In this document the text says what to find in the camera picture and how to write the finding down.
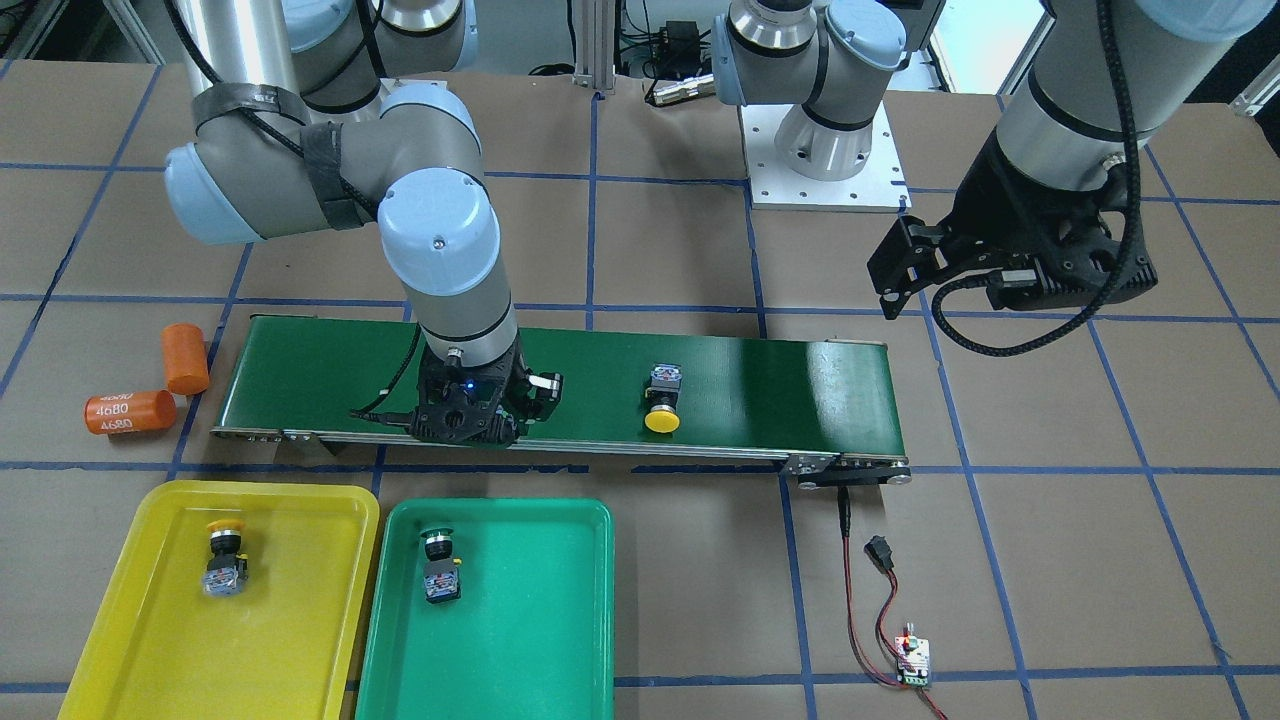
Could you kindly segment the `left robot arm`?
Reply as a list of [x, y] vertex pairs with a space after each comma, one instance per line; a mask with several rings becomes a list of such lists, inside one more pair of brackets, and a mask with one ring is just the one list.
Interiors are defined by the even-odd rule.
[[[781, 106], [773, 147], [832, 184], [870, 160], [874, 114], [913, 49], [910, 3], [731, 1], [710, 28], [710, 69], [730, 106]], [[1158, 273], [1130, 209], [1143, 149], [1275, 1], [1046, 1], [1047, 29], [1004, 111], [931, 224], [904, 217], [867, 268], [895, 319], [928, 287], [977, 287], [996, 310], [1124, 304]]]

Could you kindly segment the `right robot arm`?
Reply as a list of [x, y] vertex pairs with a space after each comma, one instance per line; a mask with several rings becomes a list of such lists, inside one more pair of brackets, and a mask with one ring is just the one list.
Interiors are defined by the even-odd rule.
[[439, 445], [509, 446], [544, 421], [563, 378], [524, 357], [483, 143], [439, 85], [388, 90], [390, 68], [458, 65], [466, 1], [168, 1], [191, 60], [196, 138], [165, 160], [182, 227], [255, 243], [378, 225], [416, 320], [419, 400], [353, 416]]

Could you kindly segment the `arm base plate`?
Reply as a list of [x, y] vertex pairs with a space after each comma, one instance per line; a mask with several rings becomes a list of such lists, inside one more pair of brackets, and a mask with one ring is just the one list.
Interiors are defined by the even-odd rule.
[[799, 105], [742, 106], [739, 117], [755, 208], [896, 213], [913, 205], [884, 104], [850, 132], [817, 124]]

